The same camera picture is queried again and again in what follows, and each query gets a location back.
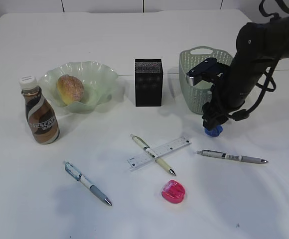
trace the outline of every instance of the basket handle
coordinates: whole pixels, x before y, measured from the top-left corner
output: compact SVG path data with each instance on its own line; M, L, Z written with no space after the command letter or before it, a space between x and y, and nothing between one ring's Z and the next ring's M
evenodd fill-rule
M200 54L200 55L212 55L213 52L216 50L214 48L211 48L211 47L208 47L208 46L198 46L198 47L194 47L194 48L191 48L189 50L186 50L185 52L189 53L190 55L199 55L199 54L192 54L191 52L192 51L195 51L195 50L199 50L199 49L207 49L207 50L211 50L211 53L208 53L208 54Z

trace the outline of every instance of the white bottle cap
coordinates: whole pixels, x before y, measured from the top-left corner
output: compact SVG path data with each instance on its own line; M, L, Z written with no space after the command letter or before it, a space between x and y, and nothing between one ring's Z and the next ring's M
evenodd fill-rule
M38 86L38 82L34 76L21 77L19 84L22 90L31 90Z

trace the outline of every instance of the bottle cap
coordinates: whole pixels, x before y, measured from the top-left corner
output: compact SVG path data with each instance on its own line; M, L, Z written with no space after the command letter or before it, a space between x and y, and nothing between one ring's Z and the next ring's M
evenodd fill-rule
M207 130L206 128L204 128L204 132L211 137L219 136L222 131L223 131L223 127L221 125L217 125L212 130Z
M31 90L38 86L38 82L34 76L21 77L19 84L22 90Z
M184 199L184 187L177 181L170 180L163 187L162 196L171 203L181 203Z

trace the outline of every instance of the blue cap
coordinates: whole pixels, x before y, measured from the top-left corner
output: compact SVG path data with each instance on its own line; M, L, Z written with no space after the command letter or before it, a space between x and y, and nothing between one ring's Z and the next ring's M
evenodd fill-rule
M207 130L206 128L204 128L204 132L211 137L219 136L222 131L223 131L223 128L221 125L216 126L212 130Z

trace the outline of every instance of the wavy bowl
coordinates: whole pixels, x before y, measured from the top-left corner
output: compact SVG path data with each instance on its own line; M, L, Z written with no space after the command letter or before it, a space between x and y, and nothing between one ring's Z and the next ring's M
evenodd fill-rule
M63 75L77 77L84 85L84 96L81 101L66 105L56 88L59 77ZM38 81L42 93L52 104L72 113L90 112L101 103L108 101L118 74L109 66L94 61L69 62L46 74Z

